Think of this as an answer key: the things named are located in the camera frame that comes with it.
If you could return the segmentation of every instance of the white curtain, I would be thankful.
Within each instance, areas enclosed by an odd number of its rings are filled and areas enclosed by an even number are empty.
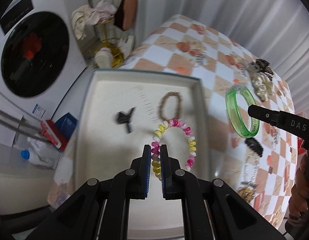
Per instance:
[[[206,24],[269,61],[288,82],[296,112],[309,118],[309,13],[300,0],[139,0],[129,30],[136,45],[174,14]]]

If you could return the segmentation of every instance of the green bangle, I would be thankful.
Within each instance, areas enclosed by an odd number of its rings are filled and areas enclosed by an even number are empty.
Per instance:
[[[230,122],[237,134],[242,138],[254,137],[259,131],[260,121],[251,118],[250,130],[247,129],[238,110],[236,95],[239,93],[243,96],[248,106],[256,105],[253,95],[245,85],[233,85],[232,88],[225,93],[225,105],[227,107]]]

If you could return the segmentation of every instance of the round black door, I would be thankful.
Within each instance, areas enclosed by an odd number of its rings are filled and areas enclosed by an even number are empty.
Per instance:
[[[1,74],[5,84],[20,97],[41,94],[58,78],[68,51],[68,30],[58,15],[37,12],[28,16],[4,46]]]

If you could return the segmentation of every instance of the brown scrunchie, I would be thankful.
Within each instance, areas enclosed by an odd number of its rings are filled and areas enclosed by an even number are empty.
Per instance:
[[[169,92],[167,93],[162,99],[161,99],[161,102],[160,102],[160,105],[159,105],[159,117],[164,121],[164,120],[168,120],[169,118],[165,118],[163,115],[162,115],[162,109],[164,108],[164,105],[167,101],[167,99],[169,97],[177,97],[177,100],[178,100],[178,106],[176,108],[176,112],[175,112],[175,116],[173,119],[179,119],[180,118],[180,112],[181,112],[181,96],[179,94],[179,92]]]

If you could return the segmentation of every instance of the blue and white sticker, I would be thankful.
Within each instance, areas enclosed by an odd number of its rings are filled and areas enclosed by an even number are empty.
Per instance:
[[[42,118],[45,112],[46,110],[38,104],[36,104],[35,108],[32,110],[32,113],[39,118]]]

